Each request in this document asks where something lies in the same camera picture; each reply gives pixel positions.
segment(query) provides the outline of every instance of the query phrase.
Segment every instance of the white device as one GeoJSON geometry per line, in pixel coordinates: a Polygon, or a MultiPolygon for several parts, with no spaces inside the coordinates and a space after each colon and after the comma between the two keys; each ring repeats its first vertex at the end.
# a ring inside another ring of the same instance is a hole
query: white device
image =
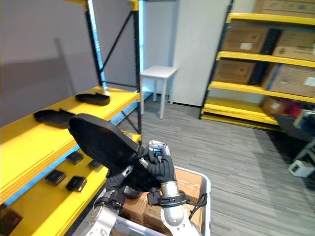
{"type": "Polygon", "coordinates": [[[289,166],[289,170],[294,176],[308,177],[315,171],[315,167],[310,162],[297,160],[289,166]]]}

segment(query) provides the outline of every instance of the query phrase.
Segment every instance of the black shelf frame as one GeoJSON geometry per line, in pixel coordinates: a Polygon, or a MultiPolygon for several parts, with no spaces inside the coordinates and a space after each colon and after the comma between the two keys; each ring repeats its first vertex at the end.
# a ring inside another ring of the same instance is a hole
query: black shelf frame
{"type": "MultiPolygon", "coordinates": [[[[87,22],[87,28],[89,32],[89,38],[90,38],[90,44],[92,48],[92,53],[93,53],[93,59],[94,59],[94,64],[95,64],[95,69],[96,69],[96,74],[97,74],[97,79],[98,79],[98,84],[100,86],[103,86],[103,83],[107,84],[113,84],[113,85],[119,85],[119,86],[125,86],[125,87],[130,87],[134,88],[135,92],[138,92],[140,96],[141,94],[141,88],[140,88],[140,49],[139,49],[139,8],[138,8],[138,0],[132,1],[132,10],[129,12],[128,16],[126,17],[123,26],[121,27],[108,55],[106,56],[105,61],[103,62],[103,66],[99,68],[99,62],[97,58],[97,52],[96,52],[96,46],[95,46],[95,40],[94,40],[94,35],[93,35],[93,28],[92,28],[92,21],[91,21],[91,14],[90,14],[90,9],[89,9],[89,4],[88,1],[86,0],[85,6],[84,6],[84,11],[85,11],[85,17],[86,17],[86,22],[87,22]],[[115,82],[108,82],[108,81],[103,81],[101,74],[103,73],[106,64],[108,63],[127,23],[130,21],[130,19],[133,18],[133,32],[134,32],[134,54],[135,54],[135,76],[136,76],[136,85],[128,85],[128,84],[122,84],[122,83],[115,83],[115,82]]],[[[142,126],[141,126],[141,111],[140,111],[140,101],[137,102],[137,118],[138,118],[138,127],[136,127],[132,121],[128,118],[129,114],[125,114],[123,111],[122,114],[124,115],[124,119],[126,118],[127,121],[130,123],[130,125],[135,129],[135,131],[138,134],[142,134],[142,126]]]]}
{"type": "Polygon", "coordinates": [[[217,47],[217,52],[215,54],[215,58],[214,58],[213,65],[212,65],[212,69],[211,69],[211,72],[210,72],[210,75],[209,75],[209,80],[208,80],[208,83],[206,85],[205,94],[203,96],[202,104],[201,104],[201,107],[200,107],[199,119],[201,119],[202,109],[204,108],[205,102],[206,102],[207,97],[208,97],[208,93],[209,93],[208,86],[209,86],[209,84],[211,83],[211,81],[213,79],[216,67],[218,65],[217,55],[221,51],[222,44],[223,44],[223,41],[224,41],[224,38],[225,38],[225,34],[226,34],[226,31],[227,31],[227,28],[230,25],[230,23],[227,23],[226,20],[227,20],[227,17],[229,15],[229,13],[232,11],[233,4],[234,4],[234,0],[231,0],[229,5],[227,6],[227,9],[226,9],[224,24],[223,24],[223,28],[222,28],[219,44],[218,44],[218,47],[217,47]]]}

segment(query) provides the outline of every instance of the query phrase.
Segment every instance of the small black box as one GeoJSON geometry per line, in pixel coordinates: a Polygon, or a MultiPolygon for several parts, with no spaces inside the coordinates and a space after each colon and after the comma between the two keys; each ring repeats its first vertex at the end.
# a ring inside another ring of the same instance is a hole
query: small black box
{"type": "Polygon", "coordinates": [[[99,172],[100,169],[102,169],[102,167],[103,167],[100,163],[98,163],[97,161],[94,161],[94,160],[92,160],[92,161],[88,164],[88,166],[89,166],[92,170],[95,170],[95,171],[97,171],[97,172],[99,172]]]}
{"type": "Polygon", "coordinates": [[[87,180],[84,177],[74,176],[67,184],[66,188],[69,191],[81,192],[87,180]]]}
{"type": "Polygon", "coordinates": [[[66,157],[66,159],[71,162],[73,165],[76,165],[78,164],[82,159],[83,159],[83,156],[82,154],[74,151],[73,153],[71,153],[70,155],[68,155],[66,157]]]}
{"type": "Polygon", "coordinates": [[[57,186],[61,183],[61,181],[64,180],[65,177],[66,175],[64,172],[53,170],[48,174],[48,176],[45,177],[45,180],[57,186]]]}
{"type": "Polygon", "coordinates": [[[14,210],[6,206],[0,205],[0,234],[9,236],[15,227],[20,223],[22,217],[19,216],[14,210]]]}

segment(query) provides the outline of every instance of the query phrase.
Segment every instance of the black robotic glove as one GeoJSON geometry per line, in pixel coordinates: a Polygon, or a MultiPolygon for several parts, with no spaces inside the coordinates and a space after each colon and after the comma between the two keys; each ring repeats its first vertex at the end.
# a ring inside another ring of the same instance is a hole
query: black robotic glove
{"type": "Polygon", "coordinates": [[[119,190],[120,188],[125,187],[125,186],[122,186],[122,183],[124,179],[132,172],[132,170],[133,170],[133,166],[130,165],[123,172],[108,178],[105,182],[106,191],[119,190]]]}
{"type": "Polygon", "coordinates": [[[175,181],[174,165],[168,146],[165,145],[165,148],[160,149],[160,153],[161,160],[159,161],[154,151],[147,146],[143,156],[140,158],[141,165],[161,183],[175,181]]]}

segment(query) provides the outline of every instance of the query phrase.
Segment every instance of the cable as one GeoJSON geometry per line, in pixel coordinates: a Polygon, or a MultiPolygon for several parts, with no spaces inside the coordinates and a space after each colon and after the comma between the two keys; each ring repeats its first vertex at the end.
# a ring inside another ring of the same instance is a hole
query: cable
{"type": "Polygon", "coordinates": [[[200,207],[204,207],[207,204],[207,197],[208,197],[208,194],[203,193],[198,199],[197,203],[193,203],[190,199],[186,199],[186,194],[185,194],[185,199],[186,199],[187,204],[194,206],[194,208],[190,210],[190,215],[188,217],[189,221],[191,220],[192,216],[195,214],[196,211],[198,211],[200,207]]]}

